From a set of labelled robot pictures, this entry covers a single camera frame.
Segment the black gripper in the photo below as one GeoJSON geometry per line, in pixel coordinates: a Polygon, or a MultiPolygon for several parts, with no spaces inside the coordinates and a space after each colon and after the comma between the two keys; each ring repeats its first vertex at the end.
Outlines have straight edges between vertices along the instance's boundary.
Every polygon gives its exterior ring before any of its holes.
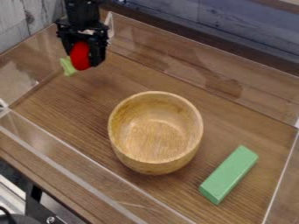
{"type": "Polygon", "coordinates": [[[108,26],[100,22],[82,27],[72,24],[66,18],[61,18],[54,22],[57,26],[56,35],[61,41],[66,54],[70,54],[74,42],[88,40],[89,46],[89,64],[96,67],[106,57],[108,46],[108,26]]]}

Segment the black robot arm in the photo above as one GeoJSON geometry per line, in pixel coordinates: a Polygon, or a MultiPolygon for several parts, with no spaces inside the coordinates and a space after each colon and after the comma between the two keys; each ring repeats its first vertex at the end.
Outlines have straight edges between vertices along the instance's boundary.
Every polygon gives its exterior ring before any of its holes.
{"type": "Polygon", "coordinates": [[[108,26],[100,22],[105,0],[64,0],[66,17],[58,19],[56,35],[76,70],[96,67],[106,57],[108,26]]]}

